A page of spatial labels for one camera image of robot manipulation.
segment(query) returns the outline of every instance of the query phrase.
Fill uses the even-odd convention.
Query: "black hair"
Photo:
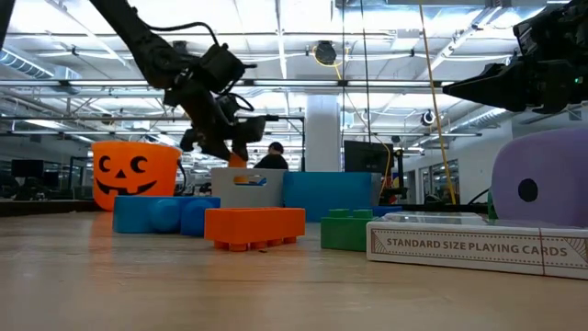
[[[278,151],[280,154],[284,153],[284,146],[282,146],[281,143],[278,142],[273,142],[269,144],[269,147],[267,147],[267,149],[274,149],[275,151]]]

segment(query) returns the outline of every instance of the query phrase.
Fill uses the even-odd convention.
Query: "person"
[[[282,157],[284,153],[284,146],[281,143],[273,142],[267,148],[267,155],[264,156],[257,165],[256,169],[286,169],[288,170],[288,162]]]

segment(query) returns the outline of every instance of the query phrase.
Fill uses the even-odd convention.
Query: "green lego brick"
[[[366,251],[366,224],[372,221],[371,210],[329,211],[321,219],[321,248]]]
[[[330,210],[329,217],[334,217],[334,218],[349,217],[349,210]]]

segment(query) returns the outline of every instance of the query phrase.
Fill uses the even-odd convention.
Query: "purple plush toy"
[[[544,131],[503,147],[494,162],[498,217],[588,227],[588,129]]]

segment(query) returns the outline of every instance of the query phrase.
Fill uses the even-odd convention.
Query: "computer monitor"
[[[43,174],[43,185],[47,188],[59,187],[59,173],[47,171]]]
[[[394,149],[391,143],[386,146],[390,149],[390,172],[394,167]],[[345,141],[343,147],[345,172],[386,173],[388,150],[382,143]]]
[[[12,177],[43,178],[43,160],[12,160]]]

